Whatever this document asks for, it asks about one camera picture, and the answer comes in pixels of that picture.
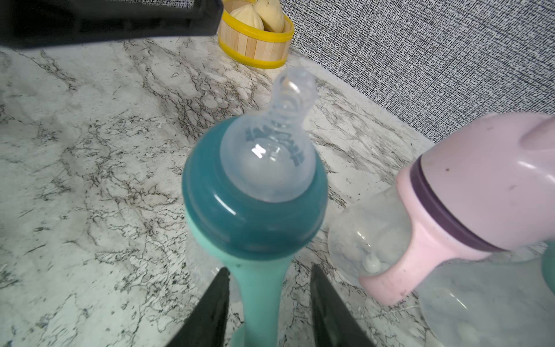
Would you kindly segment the clear baby bottle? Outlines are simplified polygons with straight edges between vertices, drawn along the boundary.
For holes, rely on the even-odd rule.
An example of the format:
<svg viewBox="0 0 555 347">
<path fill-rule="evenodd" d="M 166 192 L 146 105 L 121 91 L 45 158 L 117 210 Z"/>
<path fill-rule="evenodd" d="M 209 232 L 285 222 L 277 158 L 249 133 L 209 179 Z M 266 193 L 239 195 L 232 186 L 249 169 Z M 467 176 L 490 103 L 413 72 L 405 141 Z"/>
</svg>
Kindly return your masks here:
<svg viewBox="0 0 555 347">
<path fill-rule="evenodd" d="M 554 345 L 553 243 L 535 260 L 443 265 L 417 294 L 444 346 Z"/>
</svg>

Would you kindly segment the clear bottle front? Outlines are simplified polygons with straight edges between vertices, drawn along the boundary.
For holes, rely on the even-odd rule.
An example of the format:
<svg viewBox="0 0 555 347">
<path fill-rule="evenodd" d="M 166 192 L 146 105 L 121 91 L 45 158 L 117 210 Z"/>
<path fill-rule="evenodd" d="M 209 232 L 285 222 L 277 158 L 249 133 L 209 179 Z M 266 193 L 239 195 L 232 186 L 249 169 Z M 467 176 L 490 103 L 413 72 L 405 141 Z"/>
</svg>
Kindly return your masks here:
<svg viewBox="0 0 555 347">
<path fill-rule="evenodd" d="M 328 232 L 332 264 L 344 280 L 361 287 L 361 276 L 376 276 L 404 255 L 412 224 L 397 189 L 364 198 L 335 218 Z"/>
</svg>

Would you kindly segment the pink bottle cap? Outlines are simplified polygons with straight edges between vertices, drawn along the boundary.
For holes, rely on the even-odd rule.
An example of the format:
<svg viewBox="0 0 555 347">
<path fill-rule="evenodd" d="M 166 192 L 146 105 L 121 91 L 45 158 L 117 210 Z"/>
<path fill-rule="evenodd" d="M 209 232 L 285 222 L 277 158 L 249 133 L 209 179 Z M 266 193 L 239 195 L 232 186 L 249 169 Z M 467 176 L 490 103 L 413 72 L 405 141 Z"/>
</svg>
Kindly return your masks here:
<svg viewBox="0 0 555 347">
<path fill-rule="evenodd" d="M 554 116 L 481 117 L 422 155 L 440 201 L 503 250 L 554 239 Z"/>
</svg>

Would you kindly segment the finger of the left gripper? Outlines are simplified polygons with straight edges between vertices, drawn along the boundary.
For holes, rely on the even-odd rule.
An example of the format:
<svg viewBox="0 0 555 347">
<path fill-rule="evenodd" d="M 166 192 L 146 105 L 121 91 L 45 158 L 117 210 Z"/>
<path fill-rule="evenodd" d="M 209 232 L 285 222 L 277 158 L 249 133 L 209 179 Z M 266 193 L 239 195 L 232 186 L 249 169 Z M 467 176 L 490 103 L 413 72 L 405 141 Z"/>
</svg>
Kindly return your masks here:
<svg viewBox="0 0 555 347">
<path fill-rule="evenodd" d="M 222 1 L 2 1 L 1 45 L 38 49 L 139 38 L 213 36 Z"/>
</svg>

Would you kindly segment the purple nipple collar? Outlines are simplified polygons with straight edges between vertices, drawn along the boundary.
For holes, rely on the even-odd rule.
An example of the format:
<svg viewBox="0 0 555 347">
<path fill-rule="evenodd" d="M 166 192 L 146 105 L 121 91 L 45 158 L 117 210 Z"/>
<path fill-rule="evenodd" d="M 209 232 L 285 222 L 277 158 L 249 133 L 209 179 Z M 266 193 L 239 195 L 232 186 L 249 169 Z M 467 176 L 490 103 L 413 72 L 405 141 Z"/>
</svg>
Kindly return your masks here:
<svg viewBox="0 0 555 347">
<path fill-rule="evenodd" d="M 464 226 L 440 201 L 431 185 L 426 179 L 422 164 L 422 156 L 418 157 L 410 169 L 410 182 L 413 190 L 432 219 L 451 237 L 465 246 L 483 252 L 505 252 L 502 248 L 485 241 L 477 234 Z"/>
</svg>

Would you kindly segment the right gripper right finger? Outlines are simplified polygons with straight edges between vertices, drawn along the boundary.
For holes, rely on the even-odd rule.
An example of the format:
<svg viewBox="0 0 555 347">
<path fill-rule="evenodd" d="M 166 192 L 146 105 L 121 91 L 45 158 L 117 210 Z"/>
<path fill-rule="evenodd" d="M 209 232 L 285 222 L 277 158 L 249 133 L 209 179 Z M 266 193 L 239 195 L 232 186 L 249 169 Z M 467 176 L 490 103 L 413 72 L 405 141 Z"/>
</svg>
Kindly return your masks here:
<svg viewBox="0 0 555 347">
<path fill-rule="evenodd" d="M 318 264 L 312 266 L 310 300 L 315 346 L 375 347 Z"/>
</svg>

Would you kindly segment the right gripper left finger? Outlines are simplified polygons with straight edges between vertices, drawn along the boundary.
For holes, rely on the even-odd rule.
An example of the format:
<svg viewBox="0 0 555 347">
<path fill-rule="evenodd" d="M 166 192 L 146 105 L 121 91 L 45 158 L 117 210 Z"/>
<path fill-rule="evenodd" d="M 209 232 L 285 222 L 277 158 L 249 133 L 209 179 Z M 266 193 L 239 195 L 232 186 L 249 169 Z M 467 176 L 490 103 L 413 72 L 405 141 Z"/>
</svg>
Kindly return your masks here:
<svg viewBox="0 0 555 347">
<path fill-rule="evenodd" d="M 166 344 L 167 347 L 222 347 L 229 307 L 230 271 L 223 267 L 212 280 L 183 326 Z"/>
</svg>

